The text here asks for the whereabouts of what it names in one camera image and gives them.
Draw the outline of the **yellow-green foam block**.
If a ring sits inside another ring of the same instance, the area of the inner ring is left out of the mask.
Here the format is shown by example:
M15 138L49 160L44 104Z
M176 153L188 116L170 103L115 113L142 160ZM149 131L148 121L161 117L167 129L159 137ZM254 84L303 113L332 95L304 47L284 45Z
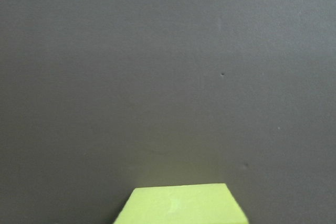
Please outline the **yellow-green foam block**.
M115 223L248 223L224 183L140 187Z

